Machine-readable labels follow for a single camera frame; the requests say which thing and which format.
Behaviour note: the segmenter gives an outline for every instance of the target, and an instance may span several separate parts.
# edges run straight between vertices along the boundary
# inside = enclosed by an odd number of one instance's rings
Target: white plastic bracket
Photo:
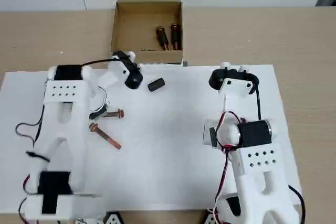
[[[235,217],[223,200],[218,209],[220,219],[232,224],[256,224],[263,223],[265,215],[270,214],[276,223],[299,223],[299,215],[290,200],[280,151],[278,144],[266,144],[239,148],[231,153],[241,215]],[[265,178],[263,191],[255,180],[260,174]]]

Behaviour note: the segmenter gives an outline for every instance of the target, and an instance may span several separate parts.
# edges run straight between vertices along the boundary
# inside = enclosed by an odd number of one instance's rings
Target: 3d printed robot arm
[[[139,87],[142,75],[134,60],[133,52],[115,52],[111,59],[104,60],[110,63],[100,78],[88,66],[100,61],[49,69],[39,140],[29,152],[34,159],[29,181],[32,194],[25,205],[27,219],[63,220],[104,214],[101,198],[83,193],[89,121],[104,114],[109,105],[100,90],[117,81],[130,89]],[[92,105],[93,100],[103,102],[102,106]],[[48,171],[54,152],[64,141],[72,154],[71,170]]]
[[[223,110],[217,127],[207,129],[211,146],[220,148],[226,155],[226,167],[215,207],[211,210],[215,221],[231,224],[298,224],[299,215],[290,200],[281,149],[272,142],[273,125],[269,120],[261,119],[258,78],[249,73],[245,66],[236,70],[223,62],[220,69],[213,71],[209,85],[224,95],[246,97],[256,92],[259,118],[258,121],[247,122],[234,112]],[[237,117],[235,122],[225,122],[224,117],[229,113]],[[222,190],[228,159],[232,163],[236,195]],[[256,176],[265,178],[263,191],[256,184]]]

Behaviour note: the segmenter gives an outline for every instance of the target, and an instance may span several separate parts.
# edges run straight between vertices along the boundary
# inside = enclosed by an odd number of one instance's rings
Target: bolt
[[[123,118],[124,117],[124,111],[121,109],[118,109],[118,111],[114,112],[107,112],[107,114],[104,116],[104,118],[111,118],[114,116],[117,116],[118,118]]]
[[[111,145],[113,145],[115,148],[120,149],[121,145],[112,139],[108,134],[106,134],[104,131],[98,128],[98,123],[91,123],[90,126],[91,132],[96,132],[98,135],[100,135],[103,139],[105,139],[107,142],[109,142]]]

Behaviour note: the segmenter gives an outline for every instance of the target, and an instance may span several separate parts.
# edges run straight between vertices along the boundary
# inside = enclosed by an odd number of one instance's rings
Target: red wire
[[[29,179],[30,179],[30,174],[28,174],[27,177],[25,178],[25,180],[23,181],[23,184],[22,184],[23,190],[26,190],[26,185],[27,185]]]

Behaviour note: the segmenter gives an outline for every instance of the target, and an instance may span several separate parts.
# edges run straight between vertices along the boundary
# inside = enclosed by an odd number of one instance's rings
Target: black wire
[[[41,132],[41,125],[42,125],[42,118],[43,118],[43,113],[44,113],[44,105],[42,107],[42,112],[41,112],[41,116],[39,118],[39,120],[37,121],[37,123],[25,123],[25,122],[22,122],[22,123],[18,123],[16,126],[15,126],[15,133],[19,136],[23,136],[23,137],[27,137],[29,138],[32,143],[33,143],[33,147],[35,145],[35,142],[37,141],[38,137],[39,137],[39,134]],[[33,139],[32,136],[30,135],[26,135],[26,134],[22,134],[18,131],[18,128],[21,126],[21,125],[27,125],[27,126],[36,126],[38,125],[38,130],[37,130],[37,134],[35,136],[35,139]]]
[[[135,63],[132,63],[132,62],[129,62],[129,61],[126,61],[126,60],[122,60],[122,59],[116,59],[116,58],[89,61],[89,62],[86,62],[86,63],[80,65],[80,66],[84,67],[84,66],[87,66],[87,65],[101,63],[101,62],[108,62],[108,61],[121,61],[124,64],[128,64],[128,65],[131,65],[133,67],[135,66]]]
[[[22,216],[22,214],[21,214],[21,208],[22,208],[22,205],[23,205],[23,203],[24,203],[26,200],[27,200],[27,197],[24,198],[24,199],[21,201],[21,203],[20,203],[20,205],[19,205],[18,213],[19,213],[19,216],[20,216],[20,219],[22,220],[22,222],[23,222],[24,224],[29,224],[29,223],[27,222],[27,220],[26,220],[25,218],[23,218],[23,216]]]
[[[257,95],[257,106],[258,106],[258,120],[261,120],[260,96],[259,96],[258,86],[256,86],[256,95]]]
[[[42,156],[42,155],[40,155],[40,154],[37,154],[37,153],[35,153],[35,152],[28,152],[28,151],[26,151],[26,154],[27,154],[29,157],[37,157],[37,158],[40,158],[40,159],[42,159],[42,160],[47,161],[48,163],[50,163],[50,159],[49,159],[49,158],[47,158],[47,157],[45,157],[45,156]]]
[[[302,195],[295,189],[293,188],[292,186],[288,185],[289,189],[291,189],[297,196],[298,198],[300,199],[300,202],[301,202],[301,221],[300,221],[300,224],[305,224],[304,222],[306,221],[306,205],[304,204],[305,201],[302,197]]]

